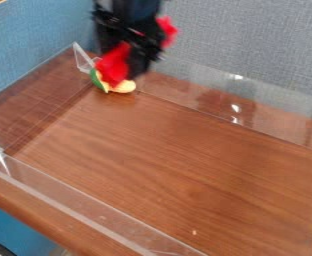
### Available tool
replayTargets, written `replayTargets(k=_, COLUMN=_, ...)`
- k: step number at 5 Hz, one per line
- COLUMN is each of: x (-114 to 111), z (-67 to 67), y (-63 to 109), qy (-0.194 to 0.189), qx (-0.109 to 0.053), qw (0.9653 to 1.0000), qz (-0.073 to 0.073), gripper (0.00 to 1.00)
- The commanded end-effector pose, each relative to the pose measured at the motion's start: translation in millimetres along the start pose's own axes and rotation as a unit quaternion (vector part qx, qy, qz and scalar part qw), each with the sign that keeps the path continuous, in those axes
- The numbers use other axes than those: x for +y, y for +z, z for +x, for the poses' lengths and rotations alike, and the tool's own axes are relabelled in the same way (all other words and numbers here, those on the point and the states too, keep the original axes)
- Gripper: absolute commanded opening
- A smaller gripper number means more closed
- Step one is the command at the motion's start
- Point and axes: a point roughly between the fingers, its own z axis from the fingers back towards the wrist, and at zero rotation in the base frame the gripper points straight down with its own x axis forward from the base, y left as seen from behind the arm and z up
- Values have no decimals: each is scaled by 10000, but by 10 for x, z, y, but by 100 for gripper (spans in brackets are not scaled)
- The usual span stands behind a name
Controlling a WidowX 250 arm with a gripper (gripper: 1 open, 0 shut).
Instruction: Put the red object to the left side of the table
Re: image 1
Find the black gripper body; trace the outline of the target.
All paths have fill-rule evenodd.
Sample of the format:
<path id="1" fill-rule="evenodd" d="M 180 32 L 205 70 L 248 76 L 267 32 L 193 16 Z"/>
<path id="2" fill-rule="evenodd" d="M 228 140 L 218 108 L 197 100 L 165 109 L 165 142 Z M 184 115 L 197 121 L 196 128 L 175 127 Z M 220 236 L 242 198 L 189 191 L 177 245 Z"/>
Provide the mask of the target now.
<path id="1" fill-rule="evenodd" d="M 165 39 L 165 32 L 156 21 L 157 10 L 129 11 L 115 13 L 107 9 L 95 9 L 92 19 L 95 27 L 105 26 L 120 32 L 121 41 L 140 47 L 157 46 L 159 57 L 163 52 L 161 41 Z"/>

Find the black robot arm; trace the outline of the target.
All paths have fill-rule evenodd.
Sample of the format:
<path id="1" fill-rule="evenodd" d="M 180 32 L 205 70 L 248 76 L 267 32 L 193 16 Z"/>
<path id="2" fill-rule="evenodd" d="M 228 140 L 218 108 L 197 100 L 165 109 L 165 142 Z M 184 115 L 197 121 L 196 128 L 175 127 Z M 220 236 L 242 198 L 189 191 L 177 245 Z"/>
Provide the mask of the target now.
<path id="1" fill-rule="evenodd" d="M 156 21 L 160 7 L 161 0 L 93 0 L 92 19 L 101 54 L 120 43 L 131 45 L 128 79 L 148 72 L 163 51 L 165 32 Z"/>

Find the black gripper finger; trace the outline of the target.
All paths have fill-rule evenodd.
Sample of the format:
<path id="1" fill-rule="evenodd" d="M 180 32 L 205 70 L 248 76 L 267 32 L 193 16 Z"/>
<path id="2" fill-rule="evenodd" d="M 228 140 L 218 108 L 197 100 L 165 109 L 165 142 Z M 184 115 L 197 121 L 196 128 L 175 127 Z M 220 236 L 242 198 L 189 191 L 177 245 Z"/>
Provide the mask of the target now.
<path id="1" fill-rule="evenodd" d="M 136 77 L 148 72 L 151 63 L 159 59 L 159 47 L 148 46 L 140 47 L 135 45 L 131 49 L 128 57 L 128 79 L 133 80 Z"/>
<path id="2" fill-rule="evenodd" d="M 96 27 L 96 36 L 99 44 L 100 57 L 113 50 L 113 48 L 120 44 L 121 36 L 116 29 L 105 26 Z"/>

